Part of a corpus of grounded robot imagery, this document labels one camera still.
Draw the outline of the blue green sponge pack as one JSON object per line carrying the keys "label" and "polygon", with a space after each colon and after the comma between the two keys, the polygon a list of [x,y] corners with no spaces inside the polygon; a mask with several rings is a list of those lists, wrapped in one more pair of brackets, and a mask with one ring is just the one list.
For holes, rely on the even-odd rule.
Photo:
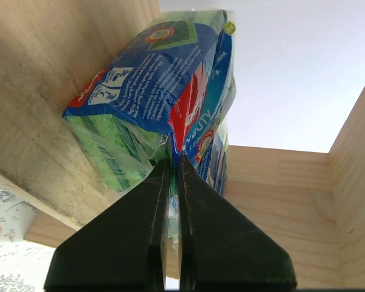
{"label": "blue green sponge pack", "polygon": [[229,137],[226,121],[223,121],[201,159],[197,172],[214,190],[224,196],[229,156]]}
{"label": "blue green sponge pack", "polygon": [[71,100],[63,119],[107,186],[181,154],[203,163],[235,96],[234,34],[227,10],[164,12]]}

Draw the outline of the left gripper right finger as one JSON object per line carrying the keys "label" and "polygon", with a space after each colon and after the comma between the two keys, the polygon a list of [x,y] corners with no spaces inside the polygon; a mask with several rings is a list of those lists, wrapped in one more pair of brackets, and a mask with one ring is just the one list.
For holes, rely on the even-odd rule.
{"label": "left gripper right finger", "polygon": [[289,254],[211,188],[186,155],[178,164],[180,290],[294,291]]}

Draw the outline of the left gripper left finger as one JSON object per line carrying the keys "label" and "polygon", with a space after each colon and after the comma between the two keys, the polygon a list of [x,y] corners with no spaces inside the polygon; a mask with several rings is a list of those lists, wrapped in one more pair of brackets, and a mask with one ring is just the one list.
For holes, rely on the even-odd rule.
{"label": "left gripper left finger", "polygon": [[170,163],[65,240],[45,291],[164,291]]}

